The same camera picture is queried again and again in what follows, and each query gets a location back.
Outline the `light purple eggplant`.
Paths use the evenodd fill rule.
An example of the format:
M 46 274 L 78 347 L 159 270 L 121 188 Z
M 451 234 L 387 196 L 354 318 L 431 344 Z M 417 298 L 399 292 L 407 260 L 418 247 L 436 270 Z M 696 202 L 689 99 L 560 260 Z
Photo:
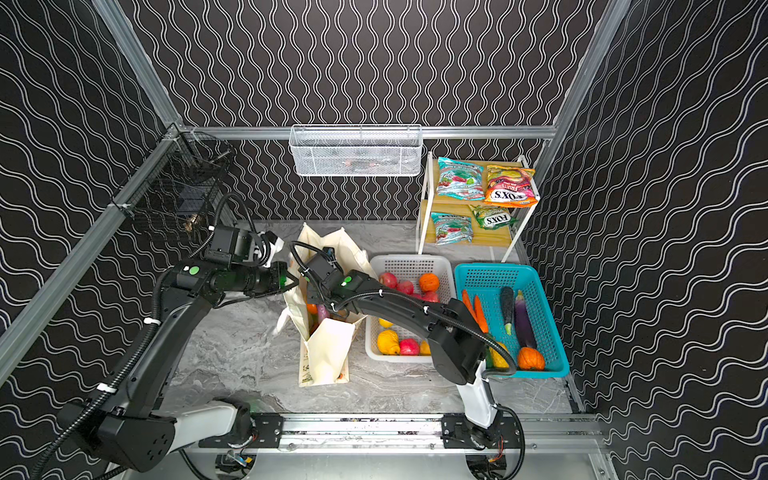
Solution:
M 325 319 L 330 318 L 331 315 L 327 307 L 323 304 L 317 305 L 317 323 L 321 324 Z

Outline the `cream canvas grocery bag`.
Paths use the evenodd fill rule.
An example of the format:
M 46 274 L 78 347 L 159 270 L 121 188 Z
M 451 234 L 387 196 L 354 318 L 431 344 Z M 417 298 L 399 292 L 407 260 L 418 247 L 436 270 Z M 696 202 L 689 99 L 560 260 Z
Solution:
M 369 276 L 374 270 L 367 252 L 357 246 L 345 229 L 340 228 L 320 235 L 308 224 L 302 226 L 297 239 L 314 247 L 332 247 L 344 272 L 362 271 Z M 301 336 L 299 385 L 312 387 L 347 383 L 349 381 L 348 353 L 360 324 L 367 317 L 351 313 L 345 320 L 324 319 L 312 321 L 307 309 L 308 283 L 299 285 L 283 294 L 286 307 L 278 318 L 276 331 L 285 324 L 293 324 Z

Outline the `small green red snack bag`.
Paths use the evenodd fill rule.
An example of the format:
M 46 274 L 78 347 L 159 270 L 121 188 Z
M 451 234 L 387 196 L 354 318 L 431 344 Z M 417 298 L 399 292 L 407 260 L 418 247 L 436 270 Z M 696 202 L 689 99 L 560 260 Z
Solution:
M 436 245 L 473 241 L 473 228 L 469 217 L 433 212 L 431 219 L 435 229 Z

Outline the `orange Fox's candy bag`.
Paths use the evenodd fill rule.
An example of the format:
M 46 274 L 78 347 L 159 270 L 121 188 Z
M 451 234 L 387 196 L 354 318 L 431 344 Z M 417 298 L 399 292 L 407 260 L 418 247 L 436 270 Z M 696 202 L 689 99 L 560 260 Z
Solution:
M 534 189 L 535 171 L 522 167 L 489 165 L 484 203 L 504 208 L 526 208 L 538 203 Z

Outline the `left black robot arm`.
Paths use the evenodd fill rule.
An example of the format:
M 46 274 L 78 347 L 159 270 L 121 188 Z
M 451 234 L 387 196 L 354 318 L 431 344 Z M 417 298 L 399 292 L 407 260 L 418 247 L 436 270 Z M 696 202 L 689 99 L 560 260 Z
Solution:
M 248 444 L 255 428 L 246 402 L 216 400 L 187 414 L 158 409 L 191 334 L 215 306 L 225 305 L 227 294 L 263 298 L 297 284 L 284 261 L 270 267 L 184 261 L 166 270 L 155 284 L 151 314 L 140 335 L 87 400 L 62 408 L 63 430 L 38 456 L 30 478 L 43 476 L 68 439 L 88 455 L 115 464 L 108 477 L 127 469 L 147 472 L 169 453 L 199 440 L 217 438 L 235 448 Z

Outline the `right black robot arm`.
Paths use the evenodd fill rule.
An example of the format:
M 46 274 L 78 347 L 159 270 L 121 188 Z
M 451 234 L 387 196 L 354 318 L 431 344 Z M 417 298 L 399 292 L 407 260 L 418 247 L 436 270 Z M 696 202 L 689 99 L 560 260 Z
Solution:
M 481 330 L 461 301 L 418 300 L 357 270 L 302 267 L 300 275 L 308 281 L 310 300 L 318 305 L 334 313 L 382 318 L 427 342 L 434 369 L 457 387 L 463 403 L 464 432 L 446 435 L 445 442 L 482 450 L 523 440 L 520 423 L 512 420 L 514 412 L 495 400 L 490 386 L 492 376 L 515 373 L 516 362 Z

